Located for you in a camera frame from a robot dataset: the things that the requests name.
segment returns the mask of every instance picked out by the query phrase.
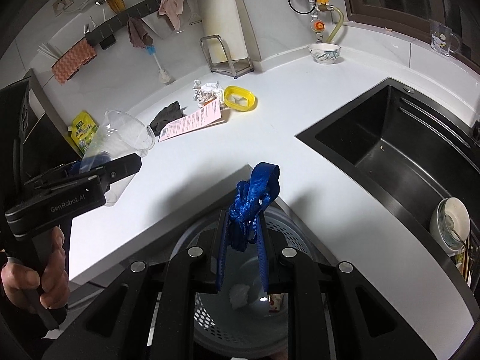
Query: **crumpled paper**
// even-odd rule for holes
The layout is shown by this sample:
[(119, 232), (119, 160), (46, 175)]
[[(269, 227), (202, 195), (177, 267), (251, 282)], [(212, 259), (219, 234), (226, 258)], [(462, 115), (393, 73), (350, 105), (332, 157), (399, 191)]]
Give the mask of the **crumpled paper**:
[(246, 284), (235, 284), (229, 292), (230, 304), (232, 309), (236, 310), (248, 304), (248, 290), (250, 286)]
[(195, 91), (193, 99), (198, 102), (200, 108), (216, 99), (220, 100), (220, 108), (225, 108), (225, 101), (223, 99), (224, 89), (220, 86), (218, 81), (208, 82), (202, 85), (202, 82), (196, 79), (193, 82), (193, 90)]

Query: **clear plastic cup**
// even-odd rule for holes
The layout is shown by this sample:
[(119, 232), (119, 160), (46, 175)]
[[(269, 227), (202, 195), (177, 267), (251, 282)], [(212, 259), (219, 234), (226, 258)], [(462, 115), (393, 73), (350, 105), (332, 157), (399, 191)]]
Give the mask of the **clear plastic cup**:
[[(103, 123), (85, 152), (80, 164), (80, 173), (133, 153), (145, 157), (154, 144), (155, 135), (150, 126), (144, 125), (125, 112), (107, 111)], [(118, 201), (134, 176), (110, 185), (110, 190), (105, 193), (107, 206), (112, 206)]]

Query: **white countertop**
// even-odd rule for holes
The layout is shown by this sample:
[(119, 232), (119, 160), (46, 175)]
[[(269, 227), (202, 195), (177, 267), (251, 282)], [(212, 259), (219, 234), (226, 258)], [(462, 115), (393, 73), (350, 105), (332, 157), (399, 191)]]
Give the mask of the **white countertop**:
[[(71, 280), (94, 278), (232, 190), (240, 180), (236, 172), (245, 175), (245, 166), (270, 162), (280, 166), (279, 198), (318, 237), (319, 249), (329, 250), (327, 258), (352, 262), (437, 358), (448, 359), (473, 325), (450, 279), (385, 207), (295, 138), (388, 76), (412, 86), (411, 74), (399, 66), (367, 67), (354, 62), (358, 53), (342, 52), (344, 60), (329, 66), (306, 57), (237, 80), (200, 78), (251, 90), (256, 109), (232, 111), (227, 123), (156, 143), (115, 206), (74, 219)], [(137, 117), (150, 123), (174, 101), (192, 113), (198, 109), (193, 94), (188, 85)]]

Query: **bowl with blue pattern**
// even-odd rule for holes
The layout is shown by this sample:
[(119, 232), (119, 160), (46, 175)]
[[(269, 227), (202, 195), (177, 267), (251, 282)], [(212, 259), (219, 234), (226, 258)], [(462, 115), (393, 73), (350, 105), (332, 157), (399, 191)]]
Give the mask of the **bowl with blue pattern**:
[(340, 57), (340, 46), (331, 43), (314, 43), (308, 46), (311, 57), (316, 63), (330, 65)]

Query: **pink paper receipt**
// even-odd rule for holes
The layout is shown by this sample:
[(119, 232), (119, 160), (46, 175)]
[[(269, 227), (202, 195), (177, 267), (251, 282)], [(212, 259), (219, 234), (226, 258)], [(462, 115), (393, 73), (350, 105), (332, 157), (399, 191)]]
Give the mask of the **pink paper receipt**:
[(213, 102), (208, 103), (205, 107), (200, 108), (193, 114), (168, 123), (160, 132), (159, 142), (208, 126), (210, 123), (219, 120), (221, 117), (220, 100), (213, 100)]

